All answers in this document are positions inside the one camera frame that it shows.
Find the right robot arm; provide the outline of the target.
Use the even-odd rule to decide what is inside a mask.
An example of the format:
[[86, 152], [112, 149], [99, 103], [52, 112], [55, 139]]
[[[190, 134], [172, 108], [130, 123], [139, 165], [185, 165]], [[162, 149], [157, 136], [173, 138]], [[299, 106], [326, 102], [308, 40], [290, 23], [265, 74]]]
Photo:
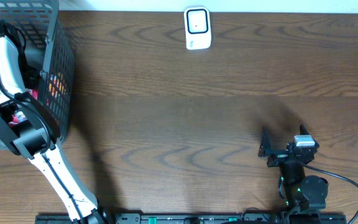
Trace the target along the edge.
[[328, 181], [305, 174], [305, 165], [314, 160], [319, 144], [301, 125], [284, 149], [274, 149], [267, 128], [262, 129], [258, 156], [267, 158], [267, 167], [280, 169], [279, 194], [287, 207], [277, 215], [280, 223], [321, 223], [319, 211], [326, 208]]

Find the red purple pad packet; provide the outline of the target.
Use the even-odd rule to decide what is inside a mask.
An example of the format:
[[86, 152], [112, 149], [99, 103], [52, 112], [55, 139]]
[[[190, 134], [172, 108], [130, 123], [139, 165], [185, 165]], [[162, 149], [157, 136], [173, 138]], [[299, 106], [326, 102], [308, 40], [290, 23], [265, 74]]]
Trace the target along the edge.
[[[39, 91], [38, 90], [32, 90], [32, 89], [28, 89], [27, 90], [35, 99], [38, 98], [38, 94], [39, 94]], [[12, 121], [10, 121], [8, 123], [8, 125], [10, 127], [13, 127], [13, 126], [16, 126], [18, 125], [19, 123], [23, 122], [23, 121], [26, 121], [27, 118], [25, 117], [25, 115], [23, 114], [22, 111], [19, 111], [19, 112], [15, 112], [13, 115], [12, 115]]]

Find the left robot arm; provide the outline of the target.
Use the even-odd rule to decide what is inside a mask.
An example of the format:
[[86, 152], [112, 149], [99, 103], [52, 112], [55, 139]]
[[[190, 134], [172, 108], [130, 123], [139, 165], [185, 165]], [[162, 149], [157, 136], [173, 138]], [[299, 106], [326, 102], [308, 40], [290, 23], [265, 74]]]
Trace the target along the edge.
[[39, 78], [27, 63], [25, 48], [24, 34], [1, 20], [0, 140], [43, 173], [72, 223], [113, 223], [68, 161], [57, 122], [28, 91]]

